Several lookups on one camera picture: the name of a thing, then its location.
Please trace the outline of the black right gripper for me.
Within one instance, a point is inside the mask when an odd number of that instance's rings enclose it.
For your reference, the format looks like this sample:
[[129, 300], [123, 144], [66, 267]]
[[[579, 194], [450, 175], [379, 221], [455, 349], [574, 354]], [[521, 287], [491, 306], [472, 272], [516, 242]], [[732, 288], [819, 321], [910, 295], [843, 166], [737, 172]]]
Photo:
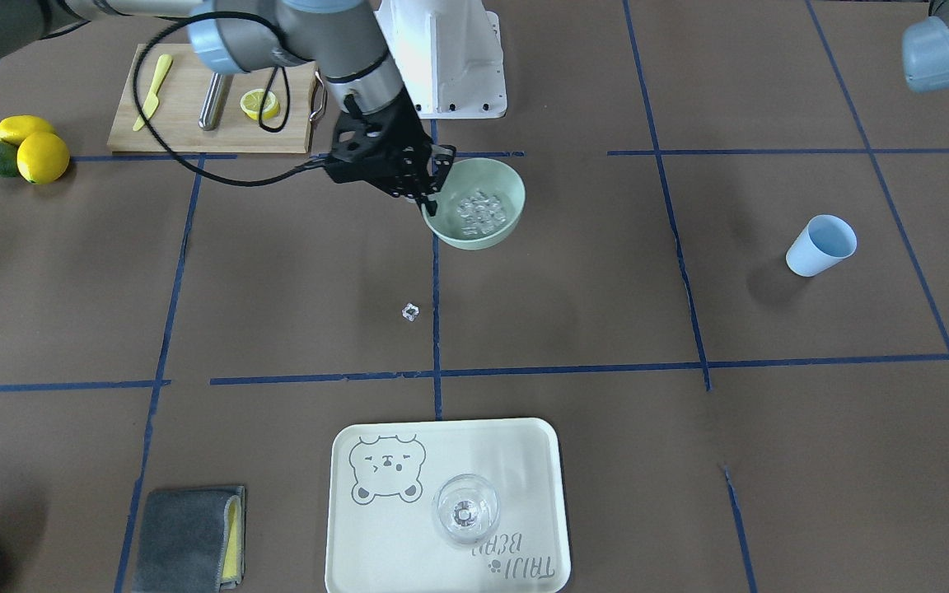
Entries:
[[336, 184], [368, 183], [392, 198], [415, 198], [426, 217], [435, 217], [436, 195], [445, 184], [456, 148], [438, 145], [425, 131], [408, 95], [377, 112], [344, 98], [333, 130], [326, 172]]

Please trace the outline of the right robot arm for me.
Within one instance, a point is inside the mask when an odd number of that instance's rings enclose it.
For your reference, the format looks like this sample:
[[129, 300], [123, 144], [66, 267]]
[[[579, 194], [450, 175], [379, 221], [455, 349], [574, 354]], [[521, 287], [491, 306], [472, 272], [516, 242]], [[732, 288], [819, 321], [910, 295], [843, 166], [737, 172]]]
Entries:
[[340, 108], [329, 154], [255, 185], [322, 169], [336, 184], [371, 184], [437, 213], [434, 196], [456, 149], [426, 134], [368, 2], [0, 1], [0, 58], [108, 16], [168, 20], [147, 47], [185, 30], [193, 52], [221, 74], [317, 65]]

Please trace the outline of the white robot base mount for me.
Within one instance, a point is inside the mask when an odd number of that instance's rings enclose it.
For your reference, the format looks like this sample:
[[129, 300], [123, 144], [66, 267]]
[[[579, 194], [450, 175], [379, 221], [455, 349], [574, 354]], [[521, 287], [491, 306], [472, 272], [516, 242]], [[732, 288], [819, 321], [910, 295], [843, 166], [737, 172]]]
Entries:
[[500, 19], [482, 1], [383, 1], [374, 14], [419, 118], [506, 115]]

